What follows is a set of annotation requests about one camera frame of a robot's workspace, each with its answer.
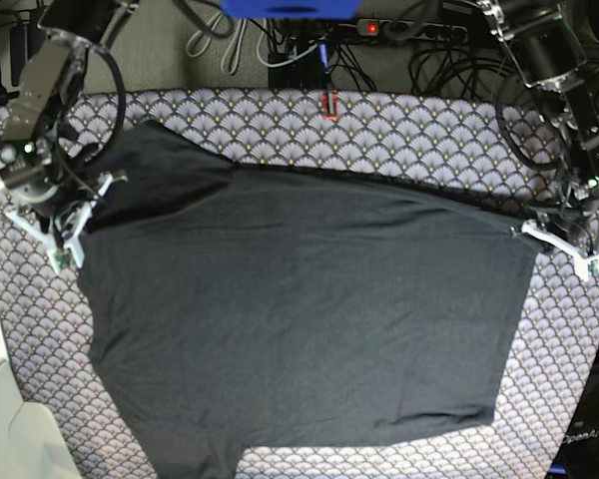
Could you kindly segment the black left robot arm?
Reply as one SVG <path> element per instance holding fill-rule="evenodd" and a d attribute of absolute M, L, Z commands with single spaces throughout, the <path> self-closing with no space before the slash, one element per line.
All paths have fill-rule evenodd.
<path fill-rule="evenodd" d="M 548 163 L 522 151 L 502 104 L 495 105 L 499 132 L 514 157 L 533 171 L 554 172 L 557 183 L 556 200 L 536 208 L 535 219 L 518 231 L 567 254 L 575 274 L 587 282 L 599 274 L 599 234 L 588 223 L 590 215 L 599 217 L 599 114 L 580 74 L 583 49 L 560 1 L 480 1 L 477 6 L 525 87 L 556 100 L 534 101 L 546 128 L 562 143 L 562 155 Z"/>

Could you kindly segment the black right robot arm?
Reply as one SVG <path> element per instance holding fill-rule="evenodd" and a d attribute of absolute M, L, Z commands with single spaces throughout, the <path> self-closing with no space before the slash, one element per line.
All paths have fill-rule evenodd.
<path fill-rule="evenodd" d="M 110 186 L 124 174 L 86 174 L 104 158 L 122 133 L 126 90 L 111 48 L 138 7 L 135 1 L 53 1 L 38 26 L 46 39 L 25 65 L 18 96 L 0 136 L 0 191 L 19 206 L 6 217 L 44 249 L 55 272 L 80 267 L 83 230 Z M 75 157 L 62 142 L 74 142 L 68 115 L 80 96 L 90 54 L 112 74 L 117 107 L 113 130 L 104 145 L 91 143 Z"/>

